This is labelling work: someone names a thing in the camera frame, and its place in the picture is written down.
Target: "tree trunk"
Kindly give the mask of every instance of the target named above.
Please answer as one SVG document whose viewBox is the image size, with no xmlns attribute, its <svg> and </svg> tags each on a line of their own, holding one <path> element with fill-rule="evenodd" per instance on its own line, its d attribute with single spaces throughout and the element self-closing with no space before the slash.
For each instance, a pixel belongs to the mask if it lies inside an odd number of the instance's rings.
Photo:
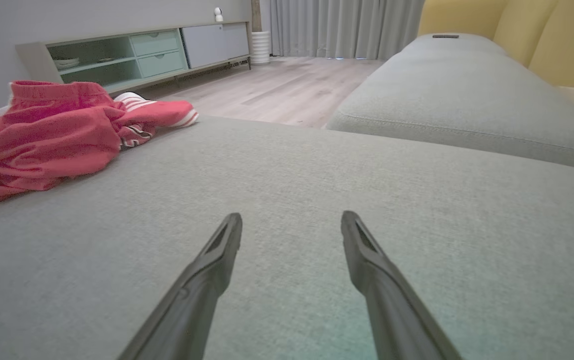
<svg viewBox="0 0 574 360">
<path fill-rule="evenodd" d="M 251 0 L 251 27 L 252 32 L 262 31 L 262 21 L 260 19 L 260 0 Z"/>
</svg>

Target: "green drawer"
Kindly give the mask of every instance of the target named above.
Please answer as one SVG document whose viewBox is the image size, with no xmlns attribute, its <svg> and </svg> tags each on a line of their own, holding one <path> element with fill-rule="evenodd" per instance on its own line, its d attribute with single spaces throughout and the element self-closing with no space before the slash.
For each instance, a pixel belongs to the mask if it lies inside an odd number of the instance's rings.
<svg viewBox="0 0 574 360">
<path fill-rule="evenodd" d="M 161 53 L 178 48 L 175 31 L 152 32 L 151 34 L 133 35 L 129 37 L 136 56 Z"/>
<path fill-rule="evenodd" d="M 138 64 L 143 78 L 182 69 L 180 51 L 143 57 L 138 59 Z"/>
</svg>

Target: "sofa seat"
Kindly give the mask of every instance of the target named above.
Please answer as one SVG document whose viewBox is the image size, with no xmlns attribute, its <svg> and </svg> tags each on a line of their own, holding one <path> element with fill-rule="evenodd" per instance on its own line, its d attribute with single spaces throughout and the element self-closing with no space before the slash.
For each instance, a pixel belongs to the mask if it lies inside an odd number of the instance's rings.
<svg viewBox="0 0 574 360">
<path fill-rule="evenodd" d="M 200 120 L 0 202 L 0 360 L 118 358 L 230 212 L 243 236 L 205 360 L 375 360 L 349 209 L 463 358 L 574 359 L 573 167 Z"/>
<path fill-rule="evenodd" d="M 574 105 L 489 39 L 420 36 L 344 100 L 329 130 L 574 166 Z"/>
</svg>

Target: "sofa armrest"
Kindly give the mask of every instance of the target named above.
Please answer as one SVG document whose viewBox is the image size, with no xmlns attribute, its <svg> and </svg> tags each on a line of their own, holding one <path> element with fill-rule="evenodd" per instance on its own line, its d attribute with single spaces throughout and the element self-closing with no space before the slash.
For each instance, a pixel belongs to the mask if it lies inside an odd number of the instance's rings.
<svg viewBox="0 0 574 360">
<path fill-rule="evenodd" d="M 426 0 L 418 35 L 465 33 L 493 39 L 508 0 Z"/>
</svg>

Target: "wooden floor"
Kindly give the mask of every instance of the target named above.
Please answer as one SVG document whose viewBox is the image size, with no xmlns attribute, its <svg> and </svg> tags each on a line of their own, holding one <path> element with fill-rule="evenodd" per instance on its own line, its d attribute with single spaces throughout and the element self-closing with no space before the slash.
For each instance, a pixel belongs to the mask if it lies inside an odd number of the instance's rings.
<svg viewBox="0 0 574 360">
<path fill-rule="evenodd" d="M 166 82 L 139 93 L 150 100 L 187 100 L 200 114 L 322 128 L 338 105 L 383 61 L 272 57 L 270 64 Z"/>
</svg>

